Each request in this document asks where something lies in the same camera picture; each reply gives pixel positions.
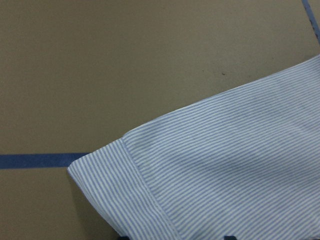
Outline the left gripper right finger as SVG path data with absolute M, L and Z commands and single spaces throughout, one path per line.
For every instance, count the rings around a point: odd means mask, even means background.
M 236 237 L 233 235 L 225 235 L 223 237 L 223 240 L 236 240 Z

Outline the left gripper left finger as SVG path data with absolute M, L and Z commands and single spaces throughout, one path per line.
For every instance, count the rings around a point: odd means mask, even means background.
M 117 240 L 130 240 L 128 236 L 119 236 Z

